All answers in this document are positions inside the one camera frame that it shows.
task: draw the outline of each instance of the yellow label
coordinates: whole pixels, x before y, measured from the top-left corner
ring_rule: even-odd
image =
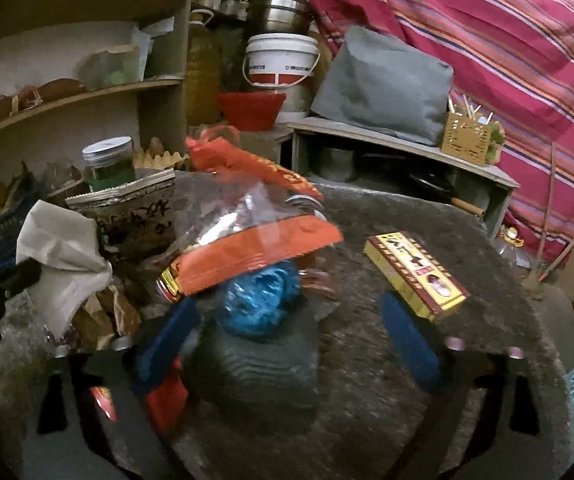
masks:
[[[438,269],[420,249],[414,246],[402,233],[379,235],[376,238],[384,245],[385,254],[392,254],[413,276],[424,290],[442,309],[447,310],[458,302],[455,298],[462,296],[461,292],[451,283],[451,280]]]
[[[167,267],[163,270],[163,273],[160,275],[160,278],[163,280],[164,285],[167,289],[174,295],[177,296],[180,294],[180,289],[178,288],[178,284],[176,280],[174,280],[174,276],[171,274],[171,270]]]

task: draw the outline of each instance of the gray bag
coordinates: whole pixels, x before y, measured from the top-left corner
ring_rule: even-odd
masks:
[[[353,124],[435,146],[444,130],[453,69],[363,27],[347,31],[311,109]]]

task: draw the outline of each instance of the yellow box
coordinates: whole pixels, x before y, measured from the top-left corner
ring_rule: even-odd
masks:
[[[364,252],[419,317],[439,321],[469,297],[465,288],[405,233],[371,236]]]

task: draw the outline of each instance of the stainless steel pot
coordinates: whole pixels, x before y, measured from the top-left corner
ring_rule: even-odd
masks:
[[[249,0],[247,16],[251,35],[269,32],[306,34],[313,19],[306,0]]]

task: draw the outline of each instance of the red plastic basket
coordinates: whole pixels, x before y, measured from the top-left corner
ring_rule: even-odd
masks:
[[[232,126],[244,132],[265,132],[273,128],[287,96],[270,92],[218,94],[218,106]]]

